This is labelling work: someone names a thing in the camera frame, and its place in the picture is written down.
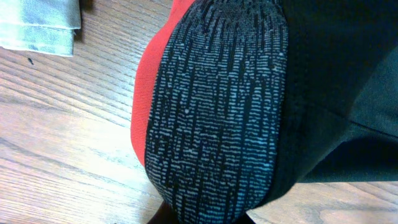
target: red fabric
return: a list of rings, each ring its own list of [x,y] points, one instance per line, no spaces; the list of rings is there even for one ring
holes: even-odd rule
[[[152,93],[163,51],[175,26],[193,2],[194,0],[174,0],[168,21],[149,42],[138,65],[132,101],[131,142],[138,160],[143,166]]]

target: wooden floor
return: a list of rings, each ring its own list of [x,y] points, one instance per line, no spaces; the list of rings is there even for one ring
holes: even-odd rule
[[[136,224],[155,213],[162,199],[129,125],[139,59],[171,3],[87,4],[72,58],[0,49],[0,223]],[[298,184],[249,214],[257,223],[398,223],[398,182]]]

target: knit fabric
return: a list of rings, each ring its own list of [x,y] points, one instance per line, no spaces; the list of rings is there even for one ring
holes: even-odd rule
[[[231,223],[266,196],[287,37],[274,0],[196,0],[174,29],[155,82],[145,164],[181,223]]]

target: black and gray knit fabric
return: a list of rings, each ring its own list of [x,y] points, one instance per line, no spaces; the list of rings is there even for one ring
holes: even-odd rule
[[[278,0],[196,0],[157,74],[146,171],[181,223],[231,223],[266,196],[287,61]]]

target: folded cloth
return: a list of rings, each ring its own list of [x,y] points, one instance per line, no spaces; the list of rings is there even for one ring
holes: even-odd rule
[[[78,0],[1,0],[0,46],[60,56],[73,55],[80,29]]]

